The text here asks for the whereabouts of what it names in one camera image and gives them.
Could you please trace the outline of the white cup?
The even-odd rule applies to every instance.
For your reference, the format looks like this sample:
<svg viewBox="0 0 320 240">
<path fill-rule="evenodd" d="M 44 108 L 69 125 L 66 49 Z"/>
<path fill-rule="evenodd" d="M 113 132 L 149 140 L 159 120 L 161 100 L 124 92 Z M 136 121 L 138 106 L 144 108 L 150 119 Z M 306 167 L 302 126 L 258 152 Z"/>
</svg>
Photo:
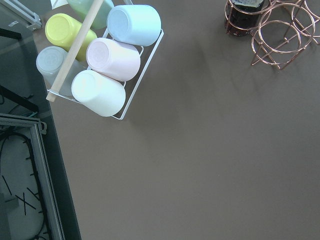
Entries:
<svg viewBox="0 0 320 240">
<path fill-rule="evenodd" d="M 125 104 L 126 91 L 121 83 L 93 70 L 83 70 L 72 81 L 73 97 L 102 117 L 118 113 Z"/>
</svg>

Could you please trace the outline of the yellow cup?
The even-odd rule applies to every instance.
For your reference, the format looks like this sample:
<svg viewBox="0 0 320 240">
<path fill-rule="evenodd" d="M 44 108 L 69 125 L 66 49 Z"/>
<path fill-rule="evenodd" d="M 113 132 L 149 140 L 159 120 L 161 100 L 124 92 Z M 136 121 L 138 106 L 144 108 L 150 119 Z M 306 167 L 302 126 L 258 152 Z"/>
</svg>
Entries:
<svg viewBox="0 0 320 240">
<path fill-rule="evenodd" d="M 82 23 L 65 14 L 57 13 L 51 16 L 45 24 L 45 36 L 55 46 L 69 52 L 76 39 Z M 89 30 L 76 56 L 76 60 L 84 62 L 89 44 L 97 38 L 93 30 Z"/>
</svg>

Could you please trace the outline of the grey blue cup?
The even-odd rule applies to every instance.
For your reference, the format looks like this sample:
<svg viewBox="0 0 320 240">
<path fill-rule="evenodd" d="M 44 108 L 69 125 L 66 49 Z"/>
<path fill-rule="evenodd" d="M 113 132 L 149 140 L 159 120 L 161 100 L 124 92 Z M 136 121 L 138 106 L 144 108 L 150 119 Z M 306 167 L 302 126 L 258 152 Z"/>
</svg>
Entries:
<svg viewBox="0 0 320 240">
<path fill-rule="evenodd" d="M 68 52 L 58 46 L 44 48 L 36 58 L 36 67 L 50 86 L 53 85 Z M 75 76 L 86 68 L 75 60 L 70 68 L 67 77 L 59 90 L 63 96 L 72 96 L 72 82 Z"/>
</svg>

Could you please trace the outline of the mint green cup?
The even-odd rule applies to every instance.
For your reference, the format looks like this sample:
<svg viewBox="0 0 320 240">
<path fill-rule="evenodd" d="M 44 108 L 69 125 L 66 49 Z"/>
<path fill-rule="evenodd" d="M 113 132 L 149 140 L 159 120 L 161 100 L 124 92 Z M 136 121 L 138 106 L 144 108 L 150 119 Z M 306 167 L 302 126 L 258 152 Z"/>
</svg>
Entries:
<svg viewBox="0 0 320 240">
<path fill-rule="evenodd" d="M 83 21 L 87 16 L 93 0 L 68 0 L 67 3 Z M 107 17 L 114 7 L 112 0 L 104 0 L 93 20 L 91 27 L 95 30 L 103 29 L 107 26 Z"/>
</svg>

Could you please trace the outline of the light blue cup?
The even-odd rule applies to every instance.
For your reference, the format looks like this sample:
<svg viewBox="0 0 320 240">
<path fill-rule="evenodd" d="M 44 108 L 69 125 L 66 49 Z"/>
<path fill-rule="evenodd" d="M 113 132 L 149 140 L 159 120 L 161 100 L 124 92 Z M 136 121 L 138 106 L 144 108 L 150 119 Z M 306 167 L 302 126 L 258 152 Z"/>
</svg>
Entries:
<svg viewBox="0 0 320 240">
<path fill-rule="evenodd" d="M 156 42 L 162 26 L 157 10 L 145 4 L 117 5 L 109 12 L 106 23 L 114 40 L 143 47 Z"/>
</svg>

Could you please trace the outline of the pink cup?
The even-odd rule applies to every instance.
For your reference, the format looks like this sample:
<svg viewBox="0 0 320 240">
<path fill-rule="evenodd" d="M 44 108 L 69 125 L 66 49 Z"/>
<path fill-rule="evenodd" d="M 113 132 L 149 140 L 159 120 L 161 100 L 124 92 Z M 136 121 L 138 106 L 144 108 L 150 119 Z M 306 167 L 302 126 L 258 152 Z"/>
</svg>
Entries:
<svg viewBox="0 0 320 240">
<path fill-rule="evenodd" d="M 120 82 L 133 79 L 141 66 L 134 45 L 102 37 L 89 44 L 86 61 L 92 70 Z"/>
</svg>

